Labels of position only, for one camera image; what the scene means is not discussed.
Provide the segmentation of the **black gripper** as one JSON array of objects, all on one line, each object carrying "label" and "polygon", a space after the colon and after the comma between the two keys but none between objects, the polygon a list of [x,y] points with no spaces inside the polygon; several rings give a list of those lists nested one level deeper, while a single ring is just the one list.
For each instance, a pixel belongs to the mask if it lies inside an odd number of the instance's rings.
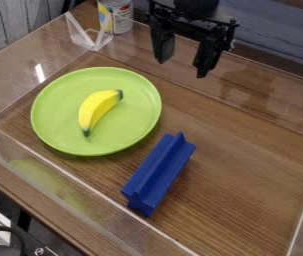
[{"label": "black gripper", "polygon": [[202,33],[193,65],[197,77],[215,68],[222,51],[234,44],[238,19],[219,7],[221,0],[149,0],[149,22],[154,57],[163,64],[174,55],[175,33]]}]

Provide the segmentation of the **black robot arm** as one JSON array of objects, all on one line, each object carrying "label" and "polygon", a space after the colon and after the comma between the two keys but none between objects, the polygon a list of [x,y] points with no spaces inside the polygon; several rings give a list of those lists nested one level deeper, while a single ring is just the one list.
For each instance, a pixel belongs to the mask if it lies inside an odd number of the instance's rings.
[{"label": "black robot arm", "polygon": [[222,53],[233,49],[237,18],[219,13],[219,0],[173,0],[173,5],[149,0],[147,18],[154,57],[161,64],[174,56],[178,33],[199,36],[193,66],[197,77],[205,78]]}]

